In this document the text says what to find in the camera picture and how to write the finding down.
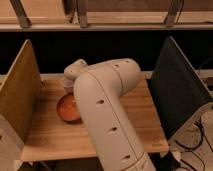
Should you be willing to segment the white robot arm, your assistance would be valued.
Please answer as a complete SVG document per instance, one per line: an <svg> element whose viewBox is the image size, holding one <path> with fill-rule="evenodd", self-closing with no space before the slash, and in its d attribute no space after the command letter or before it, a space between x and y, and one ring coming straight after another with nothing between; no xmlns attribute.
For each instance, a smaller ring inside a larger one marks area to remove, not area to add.
<svg viewBox="0 0 213 171"><path fill-rule="evenodd" d="M64 75L73 82L77 108L104 171L156 171L120 101L138 85L139 65L130 58L93 65L79 59Z"/></svg>

